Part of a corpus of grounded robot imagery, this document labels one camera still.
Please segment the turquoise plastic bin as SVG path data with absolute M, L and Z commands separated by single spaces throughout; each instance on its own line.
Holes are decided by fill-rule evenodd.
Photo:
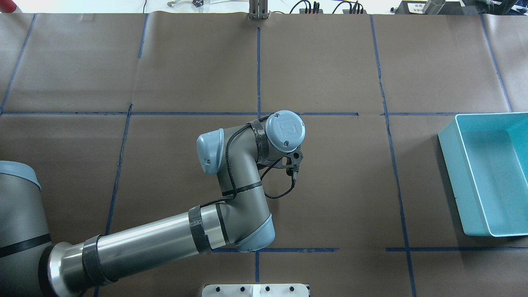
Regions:
M 438 139 L 464 233 L 526 236 L 527 113 L 459 113 Z

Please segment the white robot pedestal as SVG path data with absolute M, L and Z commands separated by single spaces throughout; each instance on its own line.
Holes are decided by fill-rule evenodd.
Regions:
M 309 297 L 309 285 L 301 283 L 275 284 L 210 284 L 202 297 Z

